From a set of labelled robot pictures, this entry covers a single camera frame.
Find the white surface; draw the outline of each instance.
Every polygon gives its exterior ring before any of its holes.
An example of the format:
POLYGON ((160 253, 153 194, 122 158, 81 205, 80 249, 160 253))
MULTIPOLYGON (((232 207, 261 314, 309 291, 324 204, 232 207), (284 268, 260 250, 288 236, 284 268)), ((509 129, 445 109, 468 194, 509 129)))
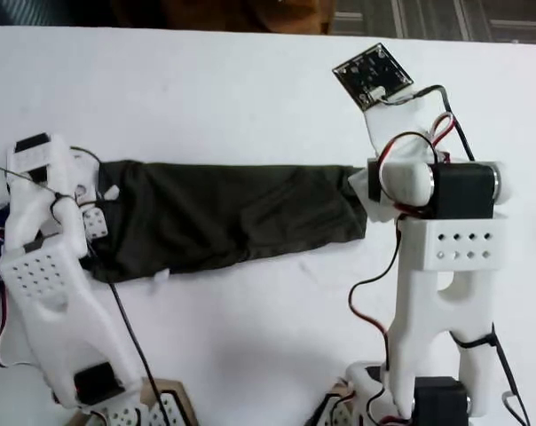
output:
MULTIPOLYGON (((0 28, 0 162, 15 140, 47 130, 104 160, 362 165, 373 152, 363 115, 331 69, 377 41, 0 28)), ((417 82, 446 85, 477 158, 506 162, 515 179, 495 315, 536 425, 536 46, 383 42, 417 82)), ((364 241, 118 289, 155 375, 184 382, 202 425, 291 426, 347 365, 383 357, 346 298, 393 247, 392 224, 371 224, 364 241)), ((359 308, 390 322, 395 277, 361 289, 359 308)), ((110 292, 97 289, 119 324, 110 292)), ((10 341, 23 339, 17 325, 6 333, 9 360, 10 341)), ((448 336, 432 349, 436 373, 457 371, 448 336)), ((491 413, 476 426, 514 424, 494 371, 491 413)), ((0 370, 0 424, 68 416, 37 372, 0 370)))
MULTIPOLYGON (((390 392, 400 415, 412 416, 414 381, 431 342, 451 330, 462 342, 491 331, 494 282, 508 240, 503 217, 399 223, 396 316, 389 329, 390 392), (441 274, 453 275, 439 291, 441 274)), ((471 398, 471 416, 486 415, 494 348, 460 351, 459 380, 471 398)))

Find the floor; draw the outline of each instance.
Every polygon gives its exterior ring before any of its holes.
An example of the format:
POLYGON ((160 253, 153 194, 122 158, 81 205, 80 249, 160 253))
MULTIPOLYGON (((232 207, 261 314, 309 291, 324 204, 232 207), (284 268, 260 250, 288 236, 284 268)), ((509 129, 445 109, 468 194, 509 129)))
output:
POLYGON ((536 0, 337 0, 332 33, 536 43, 536 0))

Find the red wire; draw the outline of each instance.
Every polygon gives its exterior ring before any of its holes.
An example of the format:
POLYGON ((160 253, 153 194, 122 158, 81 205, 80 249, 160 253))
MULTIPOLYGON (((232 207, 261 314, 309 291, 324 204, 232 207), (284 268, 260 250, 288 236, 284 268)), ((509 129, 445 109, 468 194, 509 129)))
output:
MULTIPOLYGON (((434 132, 437 130, 437 127, 445 118, 447 118, 447 116, 444 116, 441 119, 438 119, 436 121, 436 123, 434 124, 434 132)), ((447 126, 447 128, 445 128, 444 131, 442 131, 439 135, 437 135, 431 144, 433 146, 436 146, 437 144, 439 144, 442 141, 442 139, 445 138, 449 134, 449 132, 452 131, 454 128, 455 128, 455 119, 452 117, 450 124, 447 126)))
POLYGON ((386 415, 384 416, 379 422, 381 425, 386 425, 389 423, 395 423, 395 424, 408 424, 408 421, 401 419, 399 417, 396 417, 394 415, 386 415))
MULTIPOLYGON (((5 325, 8 320, 8 297, 6 294, 5 285, 2 286, 2 290, 0 291, 0 300, 2 305, 2 321, 0 322, 0 338, 2 337, 2 334, 4 333, 5 325)), ((0 360, 0 367, 1 368, 7 368, 1 360, 0 360)))

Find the circuit board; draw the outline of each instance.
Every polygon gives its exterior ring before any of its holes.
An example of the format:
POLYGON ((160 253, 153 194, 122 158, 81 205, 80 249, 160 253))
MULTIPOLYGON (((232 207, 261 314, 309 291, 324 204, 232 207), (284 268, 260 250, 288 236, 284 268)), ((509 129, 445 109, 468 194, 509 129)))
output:
POLYGON ((379 102, 371 96, 377 88, 383 87, 388 98, 413 83, 382 43, 349 59, 333 73, 363 112, 379 102))

